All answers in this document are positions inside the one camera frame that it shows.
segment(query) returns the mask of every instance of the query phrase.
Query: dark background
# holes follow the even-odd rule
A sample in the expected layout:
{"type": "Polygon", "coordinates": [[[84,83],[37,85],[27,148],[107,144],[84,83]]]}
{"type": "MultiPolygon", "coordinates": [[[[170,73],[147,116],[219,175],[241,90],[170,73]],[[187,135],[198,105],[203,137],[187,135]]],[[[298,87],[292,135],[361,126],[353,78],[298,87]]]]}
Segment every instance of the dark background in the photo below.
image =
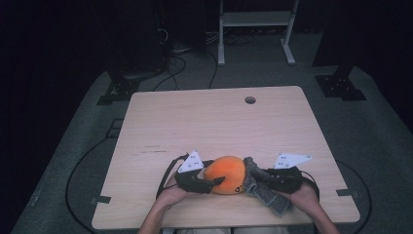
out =
{"type": "MultiPolygon", "coordinates": [[[[288,1],[226,0],[227,11],[288,1]]],[[[325,29],[314,65],[348,60],[371,75],[413,129],[412,10],[408,1],[302,0],[294,31],[325,29]]],[[[94,79],[114,63],[162,68],[157,28],[202,46],[217,29],[217,0],[1,0],[1,233],[10,232],[94,79]]]]}

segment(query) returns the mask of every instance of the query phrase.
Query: wooden table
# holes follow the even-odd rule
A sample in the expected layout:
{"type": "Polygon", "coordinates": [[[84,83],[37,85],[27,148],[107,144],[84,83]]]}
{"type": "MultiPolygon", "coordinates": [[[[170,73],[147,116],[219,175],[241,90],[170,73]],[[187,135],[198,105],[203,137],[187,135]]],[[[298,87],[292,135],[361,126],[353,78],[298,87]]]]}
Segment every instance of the wooden table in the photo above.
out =
{"type": "MultiPolygon", "coordinates": [[[[312,161],[299,169],[316,179],[321,205],[331,219],[340,223],[359,219],[353,198],[337,195],[336,190],[347,185],[303,91],[265,87],[134,94],[101,191],[110,202],[97,204],[94,228],[140,227],[170,162],[194,149],[203,160],[251,156],[262,169],[271,168],[281,152],[311,155],[312,161]]],[[[279,217],[245,193],[204,194],[172,207],[163,226],[311,222],[295,208],[279,217]]]]}

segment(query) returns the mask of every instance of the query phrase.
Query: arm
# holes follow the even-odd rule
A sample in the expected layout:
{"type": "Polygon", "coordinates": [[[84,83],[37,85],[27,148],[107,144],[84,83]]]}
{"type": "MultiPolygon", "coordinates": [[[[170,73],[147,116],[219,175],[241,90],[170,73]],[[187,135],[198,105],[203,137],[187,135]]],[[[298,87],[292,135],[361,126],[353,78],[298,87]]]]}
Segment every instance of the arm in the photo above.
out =
{"type": "Polygon", "coordinates": [[[328,214],[319,204],[319,199],[317,198],[316,192],[306,182],[303,182],[301,188],[292,194],[281,192],[277,193],[287,198],[292,204],[294,204],[294,206],[307,214],[314,221],[321,234],[340,233],[328,214]]]}
{"type": "Polygon", "coordinates": [[[171,206],[181,202],[191,194],[193,193],[188,193],[178,187],[175,177],[174,175],[172,175],[166,185],[166,188],[152,205],[151,210],[149,211],[137,233],[159,234],[165,212],[171,206]]]}

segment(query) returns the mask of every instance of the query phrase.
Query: table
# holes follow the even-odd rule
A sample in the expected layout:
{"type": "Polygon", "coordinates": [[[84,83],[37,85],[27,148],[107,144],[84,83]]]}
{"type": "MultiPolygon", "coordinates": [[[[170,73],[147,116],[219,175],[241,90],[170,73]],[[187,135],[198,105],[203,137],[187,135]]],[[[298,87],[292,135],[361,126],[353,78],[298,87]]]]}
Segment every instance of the table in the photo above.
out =
{"type": "Polygon", "coordinates": [[[286,25],[285,37],[281,39],[282,49],[289,65],[295,65],[295,59],[288,43],[294,25],[299,0],[294,0],[291,11],[278,12],[233,12],[224,13],[224,0],[220,0],[218,64],[225,65],[224,27],[230,26],[274,26],[286,25]]]}
{"type": "MultiPolygon", "coordinates": [[[[97,204],[93,227],[138,228],[170,162],[194,149],[203,160],[251,156],[263,169],[272,167],[281,152],[311,155],[312,161],[299,169],[319,184],[321,205],[331,219],[359,219],[353,198],[337,195],[347,185],[301,88],[263,87],[134,94],[101,191],[110,202],[97,204]]],[[[245,193],[204,194],[173,206],[163,226],[311,222],[295,208],[279,217],[245,193]]]]}

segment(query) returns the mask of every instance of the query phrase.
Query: white tag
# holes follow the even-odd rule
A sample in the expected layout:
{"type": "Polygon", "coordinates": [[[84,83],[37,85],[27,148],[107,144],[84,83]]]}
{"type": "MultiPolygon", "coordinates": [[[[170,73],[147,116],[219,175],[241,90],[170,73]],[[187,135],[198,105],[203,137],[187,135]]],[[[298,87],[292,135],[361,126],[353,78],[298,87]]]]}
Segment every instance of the white tag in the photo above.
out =
{"type": "Polygon", "coordinates": [[[203,161],[201,160],[200,155],[197,151],[192,151],[192,153],[188,156],[188,158],[183,162],[183,164],[179,167],[179,173],[187,173],[192,172],[198,169],[202,169],[204,167],[203,161]]]}
{"type": "Polygon", "coordinates": [[[312,157],[310,155],[281,153],[274,164],[274,169],[289,169],[311,159],[312,157]]]}

